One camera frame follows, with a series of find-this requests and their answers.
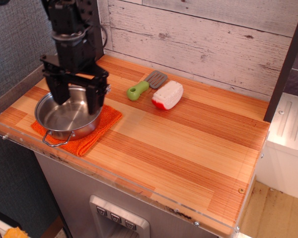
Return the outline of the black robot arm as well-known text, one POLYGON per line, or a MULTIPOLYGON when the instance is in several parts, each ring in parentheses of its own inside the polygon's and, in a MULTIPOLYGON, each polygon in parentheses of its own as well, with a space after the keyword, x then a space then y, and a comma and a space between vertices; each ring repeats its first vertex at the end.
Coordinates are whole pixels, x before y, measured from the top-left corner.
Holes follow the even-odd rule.
POLYGON ((106 32, 95 0, 44 0, 52 25, 57 55, 42 55, 44 76, 54 101, 62 105, 71 96, 69 85, 85 89, 89 114, 103 106, 109 90, 108 72, 96 62, 104 55, 106 32))

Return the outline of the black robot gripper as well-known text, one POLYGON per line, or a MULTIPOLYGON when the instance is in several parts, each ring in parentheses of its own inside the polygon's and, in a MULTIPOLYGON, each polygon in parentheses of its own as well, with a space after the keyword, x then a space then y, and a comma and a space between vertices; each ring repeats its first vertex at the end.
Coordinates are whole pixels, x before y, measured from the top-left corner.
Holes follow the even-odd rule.
POLYGON ((109 73, 96 64, 94 36, 54 35, 56 55, 41 55, 47 85, 58 105, 70 98, 69 85, 86 90, 88 113, 95 114, 104 104, 109 92, 109 73))

